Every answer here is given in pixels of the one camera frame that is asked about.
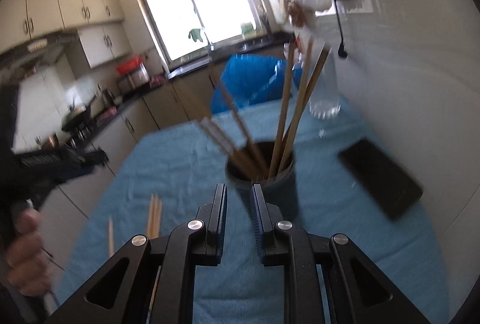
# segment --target tiled wall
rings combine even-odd
[[[75,97],[75,104],[87,104],[98,89],[98,84],[118,94],[115,70],[111,62],[93,69],[88,75],[75,79],[65,55],[56,65],[42,68],[20,85],[17,130],[14,151],[35,149],[35,139],[42,140],[57,133],[60,140],[68,133],[61,131],[62,118]]]

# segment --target kitchen counter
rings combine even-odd
[[[242,41],[241,43],[237,43],[231,46],[222,47],[216,51],[213,51],[209,57],[197,60],[196,62],[188,63],[180,68],[173,70],[168,76],[168,79],[169,81],[175,81],[176,78],[191,74],[196,70],[204,68],[208,64],[215,65],[225,62],[233,54],[254,53],[266,47],[283,45],[284,43],[289,42],[290,38],[292,38],[292,34],[278,32],[272,34],[269,37],[265,35],[263,37]],[[128,109],[128,107],[131,106],[132,103],[142,98],[146,94],[155,91],[161,86],[162,85],[142,86],[137,90],[131,92],[124,99],[124,101],[119,106],[117,106],[117,112],[114,115],[103,119],[100,123],[92,123],[92,125],[89,126],[90,133],[86,135],[85,139],[81,143],[77,144],[76,147],[83,149],[84,147],[89,145],[95,139],[95,137],[102,133],[119,115],[121,115],[123,111]]]

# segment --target black phone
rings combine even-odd
[[[338,157],[392,220],[422,196],[422,188],[366,138],[339,152]]]

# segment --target finger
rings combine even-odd
[[[52,288],[52,281],[49,276],[44,275],[33,282],[28,283],[20,289],[20,293],[28,297],[43,296]]]
[[[40,225],[40,213],[35,209],[27,209],[20,213],[15,222],[18,233],[25,234],[37,230]]]
[[[7,263],[10,267],[26,261],[42,251],[43,240],[39,232],[32,232],[16,239],[7,250]]]
[[[8,281],[13,286],[24,287],[29,282],[45,276],[47,274],[47,266],[47,256],[42,252],[11,269],[8,274]]]

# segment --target bottle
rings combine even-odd
[[[314,67],[315,65],[310,65],[310,76]],[[333,52],[327,57],[308,104],[311,115],[319,119],[333,118],[340,112],[340,94]]]

